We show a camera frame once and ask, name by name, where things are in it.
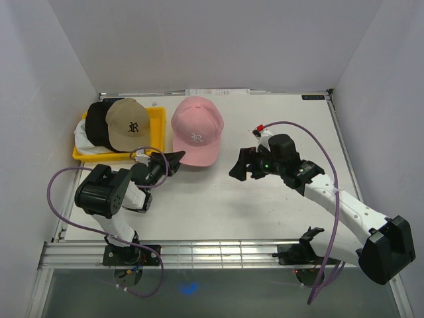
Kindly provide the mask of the pink baseball cap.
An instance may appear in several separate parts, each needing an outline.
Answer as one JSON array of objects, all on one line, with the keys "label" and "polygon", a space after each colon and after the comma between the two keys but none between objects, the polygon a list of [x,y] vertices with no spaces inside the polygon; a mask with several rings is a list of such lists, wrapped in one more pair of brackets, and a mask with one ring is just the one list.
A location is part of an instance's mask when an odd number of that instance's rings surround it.
[{"label": "pink baseball cap", "polygon": [[200,96],[186,97],[172,120],[172,150],[184,151],[181,163],[208,167],[219,155],[224,120],[215,104]]}]

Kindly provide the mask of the beige baseball cap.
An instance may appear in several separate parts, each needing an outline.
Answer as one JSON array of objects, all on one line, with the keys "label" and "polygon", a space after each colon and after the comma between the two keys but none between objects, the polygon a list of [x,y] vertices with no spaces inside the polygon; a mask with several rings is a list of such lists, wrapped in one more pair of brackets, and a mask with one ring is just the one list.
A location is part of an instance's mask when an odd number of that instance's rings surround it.
[{"label": "beige baseball cap", "polygon": [[118,100],[109,108],[107,123],[109,142],[119,152],[150,146],[150,117],[135,99]]}]

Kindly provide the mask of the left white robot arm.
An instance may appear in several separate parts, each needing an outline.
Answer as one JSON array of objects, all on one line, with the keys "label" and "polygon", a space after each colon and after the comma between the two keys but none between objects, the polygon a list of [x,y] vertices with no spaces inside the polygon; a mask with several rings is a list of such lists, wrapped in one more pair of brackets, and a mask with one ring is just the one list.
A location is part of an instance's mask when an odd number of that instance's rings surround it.
[{"label": "left white robot arm", "polygon": [[79,185],[75,205],[92,216],[106,232],[103,265],[136,266],[148,262],[151,252],[136,245],[138,234],[121,209],[147,212],[152,203],[151,189],[178,171],[185,154],[184,151],[153,152],[146,163],[137,162],[129,169],[117,171],[98,164]]}]

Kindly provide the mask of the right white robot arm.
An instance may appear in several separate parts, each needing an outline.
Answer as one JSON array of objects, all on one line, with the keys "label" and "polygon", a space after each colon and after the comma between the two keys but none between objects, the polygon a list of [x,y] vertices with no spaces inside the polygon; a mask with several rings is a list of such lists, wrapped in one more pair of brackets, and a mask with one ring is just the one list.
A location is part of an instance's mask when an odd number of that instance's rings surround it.
[{"label": "right white robot arm", "polygon": [[380,285],[415,260],[411,227],[406,219],[399,215],[387,217],[337,189],[321,167],[301,159],[288,135],[259,134],[257,138],[258,146],[240,149],[229,175],[242,182],[247,178],[279,176],[286,186],[333,214],[358,242],[344,243],[331,258],[359,266]]}]

